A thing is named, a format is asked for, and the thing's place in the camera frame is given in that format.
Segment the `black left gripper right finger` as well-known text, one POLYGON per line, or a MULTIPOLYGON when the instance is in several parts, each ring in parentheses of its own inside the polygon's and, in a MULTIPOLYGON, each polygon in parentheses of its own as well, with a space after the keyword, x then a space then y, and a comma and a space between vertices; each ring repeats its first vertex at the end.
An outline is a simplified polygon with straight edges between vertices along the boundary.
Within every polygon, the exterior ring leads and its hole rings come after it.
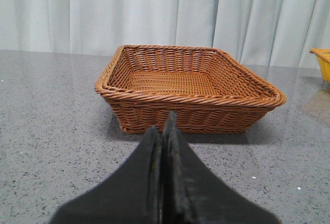
POLYGON ((162 142, 163 223, 279 223, 214 175, 176 126, 171 111, 162 142))

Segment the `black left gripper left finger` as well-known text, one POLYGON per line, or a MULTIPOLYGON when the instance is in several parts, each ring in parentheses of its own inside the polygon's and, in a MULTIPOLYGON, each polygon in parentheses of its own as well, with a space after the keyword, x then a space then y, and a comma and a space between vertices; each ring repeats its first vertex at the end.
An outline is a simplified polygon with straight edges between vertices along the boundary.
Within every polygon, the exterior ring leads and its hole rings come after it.
POLYGON ((161 137, 143 135, 129 158, 109 178, 62 205, 51 223, 159 223, 161 137))

